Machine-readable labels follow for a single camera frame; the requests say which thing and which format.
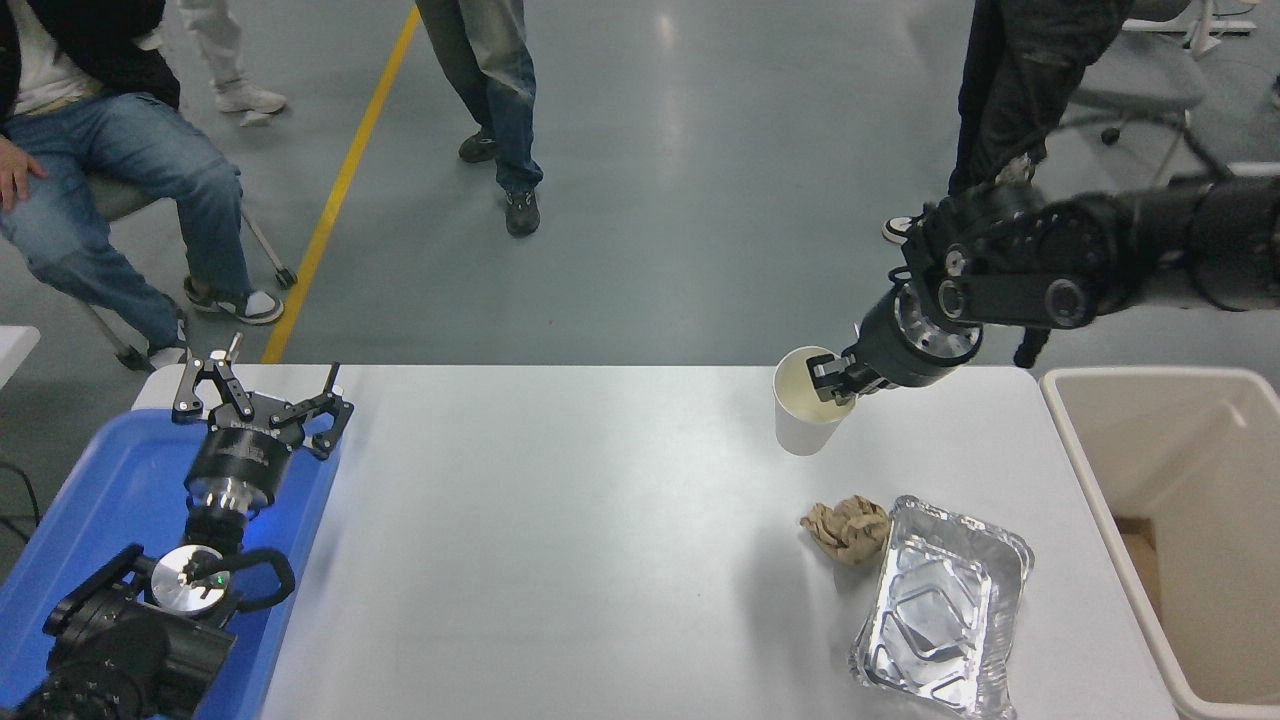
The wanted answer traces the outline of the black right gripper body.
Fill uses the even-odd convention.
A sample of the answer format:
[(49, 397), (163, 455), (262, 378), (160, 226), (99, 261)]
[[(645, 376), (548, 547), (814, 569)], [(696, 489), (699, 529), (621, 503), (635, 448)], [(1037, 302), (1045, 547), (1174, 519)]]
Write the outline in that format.
[(970, 361), (970, 329), (938, 324), (914, 288), (893, 288), (864, 316), (850, 351), (855, 392), (922, 388)]

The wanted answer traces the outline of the seated person's hand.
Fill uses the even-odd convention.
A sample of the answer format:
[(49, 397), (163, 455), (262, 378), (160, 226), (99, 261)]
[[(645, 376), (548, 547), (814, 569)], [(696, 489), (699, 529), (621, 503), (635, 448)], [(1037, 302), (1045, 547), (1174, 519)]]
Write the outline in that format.
[(20, 201), (29, 197), (29, 179), (46, 179), (47, 172), (40, 161), (26, 150), (1, 137), (0, 151), (1, 165), (1, 208), (4, 213), (12, 211)]

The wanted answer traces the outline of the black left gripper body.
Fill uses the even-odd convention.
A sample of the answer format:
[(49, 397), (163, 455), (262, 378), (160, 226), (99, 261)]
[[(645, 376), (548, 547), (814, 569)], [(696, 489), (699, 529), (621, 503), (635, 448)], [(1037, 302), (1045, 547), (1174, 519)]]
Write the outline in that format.
[(189, 495), (211, 491), (220, 480), (238, 480), (257, 495), (276, 495), (292, 454), (303, 443), (297, 421), (283, 427), (264, 425), (257, 418), (242, 420), (230, 410), (215, 411), (209, 433), (187, 473)]

